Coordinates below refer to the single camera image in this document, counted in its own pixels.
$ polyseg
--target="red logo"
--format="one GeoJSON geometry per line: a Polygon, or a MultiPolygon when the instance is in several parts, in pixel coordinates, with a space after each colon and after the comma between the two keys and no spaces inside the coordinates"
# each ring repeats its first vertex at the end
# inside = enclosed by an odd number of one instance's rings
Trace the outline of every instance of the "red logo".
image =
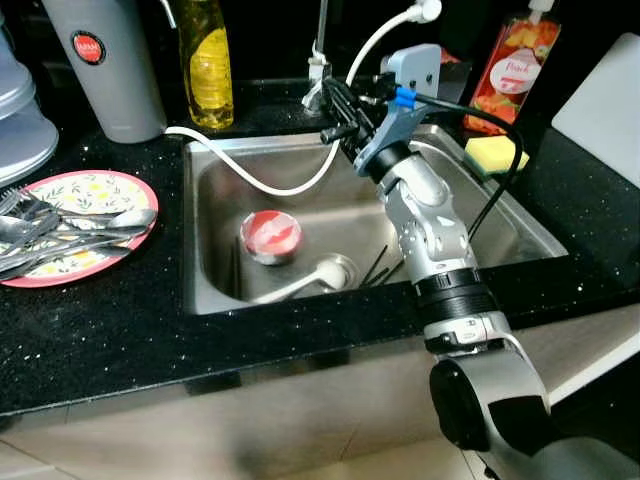
{"type": "Polygon", "coordinates": [[[89,65],[99,65],[105,57],[104,45],[98,37],[89,32],[76,32],[71,37],[73,49],[89,65]]]}

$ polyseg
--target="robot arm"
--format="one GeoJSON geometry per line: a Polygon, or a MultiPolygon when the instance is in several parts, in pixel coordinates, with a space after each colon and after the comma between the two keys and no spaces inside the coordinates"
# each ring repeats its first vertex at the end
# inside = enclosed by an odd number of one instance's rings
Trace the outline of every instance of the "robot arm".
{"type": "Polygon", "coordinates": [[[358,174],[369,176],[397,232],[418,305],[426,348],[438,359],[431,395],[444,435],[475,450],[500,480],[630,480],[638,465],[608,445],[565,438],[553,427],[544,385],[483,283],[452,192],[410,135],[430,107],[395,101],[380,127],[349,88],[323,84],[341,139],[358,174]]]}

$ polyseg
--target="gray thermos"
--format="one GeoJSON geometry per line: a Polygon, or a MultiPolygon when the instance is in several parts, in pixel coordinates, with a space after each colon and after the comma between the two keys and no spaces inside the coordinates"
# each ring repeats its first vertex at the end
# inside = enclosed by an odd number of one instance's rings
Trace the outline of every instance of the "gray thermos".
{"type": "Polygon", "coordinates": [[[105,135],[136,143],[167,119],[135,0],[43,0],[105,135]]]}

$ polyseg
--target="floral plate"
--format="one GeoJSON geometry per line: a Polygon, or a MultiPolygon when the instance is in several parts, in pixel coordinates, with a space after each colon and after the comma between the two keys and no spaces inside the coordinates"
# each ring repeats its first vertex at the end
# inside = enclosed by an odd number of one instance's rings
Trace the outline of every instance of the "floral plate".
{"type": "MultiPolygon", "coordinates": [[[[78,213],[110,213],[141,208],[158,210],[158,199],[149,185],[126,173],[109,170],[83,170],[64,173],[46,178],[25,188],[42,200],[64,210],[78,213]]],[[[76,223],[81,228],[93,226],[91,222],[86,220],[76,223]]],[[[133,250],[148,235],[147,232],[123,245],[133,250]]],[[[5,246],[8,245],[0,243],[0,249],[5,246]]],[[[60,285],[104,270],[121,258],[106,257],[92,251],[81,252],[41,265],[24,277],[0,283],[11,287],[25,288],[60,285]]]]}

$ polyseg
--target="white cutting board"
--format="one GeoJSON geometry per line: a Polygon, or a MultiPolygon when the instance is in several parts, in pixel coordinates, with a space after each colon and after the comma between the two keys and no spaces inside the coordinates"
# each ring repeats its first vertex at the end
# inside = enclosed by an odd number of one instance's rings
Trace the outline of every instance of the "white cutting board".
{"type": "Polygon", "coordinates": [[[640,36],[623,34],[551,125],[640,188],[640,36]]]}

